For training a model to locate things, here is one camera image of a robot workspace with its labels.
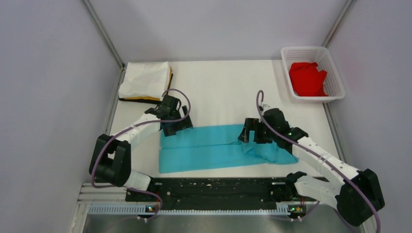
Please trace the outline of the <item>teal t shirt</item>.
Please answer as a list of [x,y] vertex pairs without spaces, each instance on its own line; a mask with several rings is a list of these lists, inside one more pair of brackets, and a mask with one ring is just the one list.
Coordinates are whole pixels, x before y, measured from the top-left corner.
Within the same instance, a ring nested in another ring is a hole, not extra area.
[[161,136],[158,168],[174,173],[260,164],[290,165],[299,159],[276,143],[238,140],[243,126],[218,125],[190,128]]

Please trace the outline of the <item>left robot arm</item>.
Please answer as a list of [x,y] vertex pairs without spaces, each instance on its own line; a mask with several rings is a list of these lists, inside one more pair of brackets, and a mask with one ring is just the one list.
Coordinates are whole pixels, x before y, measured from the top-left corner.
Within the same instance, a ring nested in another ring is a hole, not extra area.
[[115,135],[101,134],[96,141],[89,173],[91,184],[107,183],[108,187],[125,187],[137,190],[143,200],[154,198],[156,188],[152,177],[132,169],[132,151],[150,135],[163,132],[165,137],[193,127],[189,117],[191,104],[183,105],[181,100],[165,95],[154,108],[127,128]]

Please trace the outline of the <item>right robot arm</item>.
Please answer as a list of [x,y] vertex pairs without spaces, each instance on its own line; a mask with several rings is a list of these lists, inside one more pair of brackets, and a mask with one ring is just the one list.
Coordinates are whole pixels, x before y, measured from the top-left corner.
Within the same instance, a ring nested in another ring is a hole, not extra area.
[[278,108],[259,107],[260,118],[246,118],[238,139],[243,143],[276,145],[305,162],[326,180],[298,171],[285,181],[285,194],[291,200],[301,196],[320,201],[338,212],[350,225],[360,226],[385,206],[377,174],[359,170],[327,152],[307,132],[291,127]]

